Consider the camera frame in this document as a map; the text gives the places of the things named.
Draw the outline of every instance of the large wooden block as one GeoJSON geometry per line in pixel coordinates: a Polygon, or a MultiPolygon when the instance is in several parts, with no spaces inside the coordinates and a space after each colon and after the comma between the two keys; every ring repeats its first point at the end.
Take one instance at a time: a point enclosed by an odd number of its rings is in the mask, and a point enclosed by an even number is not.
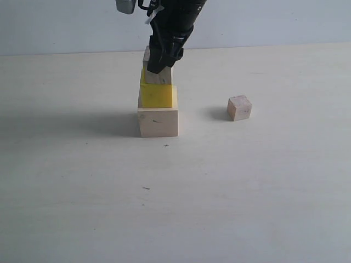
{"type": "Polygon", "coordinates": [[[229,98],[228,114],[233,121],[248,119],[251,114],[252,104],[246,96],[240,95],[229,98]]]}
{"type": "Polygon", "coordinates": [[[147,84],[172,84],[173,68],[165,67],[159,74],[148,71],[148,62],[150,58],[149,46],[146,47],[143,58],[143,69],[145,75],[145,83],[147,84]]]}
{"type": "Polygon", "coordinates": [[[173,87],[172,108],[143,108],[139,94],[138,120],[142,137],[178,136],[177,88],[173,87]]]}
{"type": "Polygon", "coordinates": [[[172,108],[173,85],[146,84],[144,71],[140,78],[140,100],[143,108],[172,108]]]}

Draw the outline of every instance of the robotic arm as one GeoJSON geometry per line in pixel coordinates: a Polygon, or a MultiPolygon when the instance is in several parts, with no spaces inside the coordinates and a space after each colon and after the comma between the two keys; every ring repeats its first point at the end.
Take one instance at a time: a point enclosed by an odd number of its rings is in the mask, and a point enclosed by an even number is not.
{"type": "MultiPolygon", "coordinates": [[[[160,73],[173,67],[183,57],[183,46],[194,29],[194,22],[207,0],[150,0],[148,7],[143,0],[138,6],[147,11],[153,34],[150,36],[148,71],[160,73]]],[[[136,0],[116,0],[118,11],[134,12],[136,0]]]]}

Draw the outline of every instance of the white wall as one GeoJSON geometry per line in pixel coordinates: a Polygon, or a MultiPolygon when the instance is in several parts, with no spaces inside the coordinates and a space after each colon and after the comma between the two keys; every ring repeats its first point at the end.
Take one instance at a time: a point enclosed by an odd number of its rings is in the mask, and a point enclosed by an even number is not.
{"type": "MultiPolygon", "coordinates": [[[[186,47],[351,41],[350,11],[350,0],[208,0],[186,47]]],[[[115,0],[0,0],[0,55],[143,50],[145,19],[115,0]]]]}

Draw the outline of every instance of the table surface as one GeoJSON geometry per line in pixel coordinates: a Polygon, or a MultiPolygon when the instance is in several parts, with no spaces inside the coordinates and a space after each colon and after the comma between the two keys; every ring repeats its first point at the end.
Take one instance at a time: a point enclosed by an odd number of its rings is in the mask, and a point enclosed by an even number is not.
{"type": "Polygon", "coordinates": [[[177,138],[142,57],[0,57],[0,262],[351,261],[351,43],[186,50],[177,138]]]}

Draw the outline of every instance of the yellow block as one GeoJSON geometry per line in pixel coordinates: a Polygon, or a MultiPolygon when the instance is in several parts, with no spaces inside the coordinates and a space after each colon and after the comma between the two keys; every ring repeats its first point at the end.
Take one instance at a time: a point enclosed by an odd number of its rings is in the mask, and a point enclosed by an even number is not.
{"type": "Polygon", "coordinates": [[[173,107],[173,85],[145,83],[144,70],[141,71],[140,96],[143,108],[173,107]]]}

